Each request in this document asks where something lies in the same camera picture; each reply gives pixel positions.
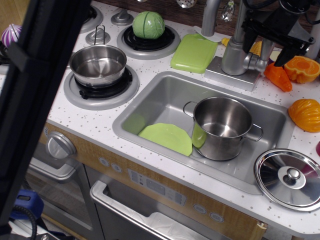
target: green plate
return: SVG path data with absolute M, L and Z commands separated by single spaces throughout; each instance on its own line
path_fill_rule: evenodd
M 186 156 L 192 152 L 192 141 L 187 132 L 173 124 L 146 126 L 139 136 Z

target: toy carrot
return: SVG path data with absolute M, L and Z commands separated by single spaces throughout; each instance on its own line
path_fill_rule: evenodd
M 287 73 L 281 66 L 274 65 L 274 62 L 269 64 L 265 68 L 264 75 L 282 91 L 290 92 L 292 90 L 292 83 L 290 82 Z

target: oven window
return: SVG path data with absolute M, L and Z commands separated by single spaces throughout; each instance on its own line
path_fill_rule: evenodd
M 56 206 L 76 219 L 91 226 L 91 220 L 86 208 L 81 189 L 76 181 L 57 183 L 33 171 L 25 175 L 23 187 L 33 190 L 46 202 Z

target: control panel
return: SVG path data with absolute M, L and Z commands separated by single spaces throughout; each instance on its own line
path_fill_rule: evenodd
M 140 186 L 149 189 L 157 194 L 160 194 L 167 199 L 179 204 L 180 206 L 184 206 L 187 200 L 187 197 L 180 194 L 179 192 L 153 180 L 147 176 L 144 176 L 136 171 L 128 169 L 129 177 L 131 181 Z

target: oven door handle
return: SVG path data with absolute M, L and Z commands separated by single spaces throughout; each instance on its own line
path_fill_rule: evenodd
M 65 163 L 56 169 L 34 157 L 31 158 L 29 169 L 59 184 L 70 182 L 76 173 L 76 169 L 69 164 Z
M 96 181 L 90 189 L 92 200 L 160 240 L 209 240 L 160 212 L 146 217 L 104 194 L 107 187 Z

